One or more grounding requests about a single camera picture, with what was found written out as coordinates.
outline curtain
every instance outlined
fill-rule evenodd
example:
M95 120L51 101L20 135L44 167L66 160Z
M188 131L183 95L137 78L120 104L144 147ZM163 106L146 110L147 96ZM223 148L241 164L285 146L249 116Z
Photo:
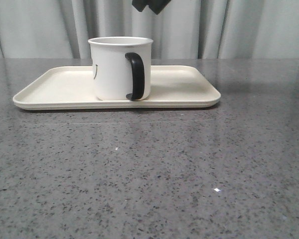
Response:
M0 0L0 58L90 58L89 38L142 36L154 59L299 58L299 0Z

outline rectangular tray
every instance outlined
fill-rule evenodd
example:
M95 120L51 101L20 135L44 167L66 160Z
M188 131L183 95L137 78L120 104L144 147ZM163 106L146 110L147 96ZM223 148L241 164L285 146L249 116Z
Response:
M48 70L13 97L25 110L119 108L205 108L220 100L220 93L195 68L151 66L151 89L142 101L102 101L94 94L91 66Z

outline black handle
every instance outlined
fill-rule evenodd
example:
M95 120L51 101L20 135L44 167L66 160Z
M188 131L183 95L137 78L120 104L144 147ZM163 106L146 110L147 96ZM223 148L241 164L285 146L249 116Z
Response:
M140 55L135 52L125 54L126 59L131 63L133 76L133 91L126 95L130 101L136 101L143 97L145 89L144 64Z

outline mug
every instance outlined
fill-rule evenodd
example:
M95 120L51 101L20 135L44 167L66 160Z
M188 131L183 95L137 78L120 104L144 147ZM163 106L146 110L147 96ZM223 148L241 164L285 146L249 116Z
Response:
M150 94L152 39L98 37L91 46L93 79L100 100L143 100Z

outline countertop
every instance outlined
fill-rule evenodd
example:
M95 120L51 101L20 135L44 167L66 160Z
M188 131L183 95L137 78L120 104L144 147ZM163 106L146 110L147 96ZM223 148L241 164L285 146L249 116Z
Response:
M299 239L299 60L153 60L197 68L208 109L29 112L50 68L0 59L0 238Z

